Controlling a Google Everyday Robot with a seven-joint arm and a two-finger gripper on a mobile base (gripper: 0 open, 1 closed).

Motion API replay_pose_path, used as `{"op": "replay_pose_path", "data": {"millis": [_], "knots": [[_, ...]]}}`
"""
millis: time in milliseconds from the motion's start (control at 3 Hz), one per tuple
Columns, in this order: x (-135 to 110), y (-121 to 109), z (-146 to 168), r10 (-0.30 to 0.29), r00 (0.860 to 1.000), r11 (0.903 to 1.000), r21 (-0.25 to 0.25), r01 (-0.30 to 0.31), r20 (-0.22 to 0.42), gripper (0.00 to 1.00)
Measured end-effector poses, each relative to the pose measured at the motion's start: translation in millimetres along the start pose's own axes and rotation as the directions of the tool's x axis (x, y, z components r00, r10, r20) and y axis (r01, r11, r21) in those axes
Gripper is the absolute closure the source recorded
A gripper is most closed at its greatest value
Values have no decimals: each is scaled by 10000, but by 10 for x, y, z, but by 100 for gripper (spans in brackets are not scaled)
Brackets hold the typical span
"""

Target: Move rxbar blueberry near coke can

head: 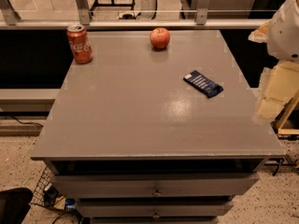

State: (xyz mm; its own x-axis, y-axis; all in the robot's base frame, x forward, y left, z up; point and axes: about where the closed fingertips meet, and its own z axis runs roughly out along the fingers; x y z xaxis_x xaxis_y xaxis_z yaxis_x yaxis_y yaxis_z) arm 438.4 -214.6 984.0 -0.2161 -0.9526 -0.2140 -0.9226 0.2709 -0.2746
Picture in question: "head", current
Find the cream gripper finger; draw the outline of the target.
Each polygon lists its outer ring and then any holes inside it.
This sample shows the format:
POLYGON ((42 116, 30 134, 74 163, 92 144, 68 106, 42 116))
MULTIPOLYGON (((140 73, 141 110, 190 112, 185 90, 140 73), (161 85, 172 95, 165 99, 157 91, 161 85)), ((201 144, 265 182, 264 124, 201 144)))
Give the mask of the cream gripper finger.
POLYGON ((266 43, 270 22, 267 21, 250 33, 248 40, 256 43, 266 43))
POLYGON ((279 61, 272 69, 265 67, 259 81, 256 115, 275 119, 298 90, 299 63, 279 61))

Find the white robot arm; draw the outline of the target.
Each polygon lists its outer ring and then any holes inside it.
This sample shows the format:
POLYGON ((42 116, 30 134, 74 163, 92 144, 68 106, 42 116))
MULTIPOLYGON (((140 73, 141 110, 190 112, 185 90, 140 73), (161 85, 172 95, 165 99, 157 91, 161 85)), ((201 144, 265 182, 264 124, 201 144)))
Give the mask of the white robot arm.
POLYGON ((256 114, 274 119, 299 90, 299 0, 286 0, 272 19, 249 35, 249 41, 265 43, 278 63, 262 72, 256 114))

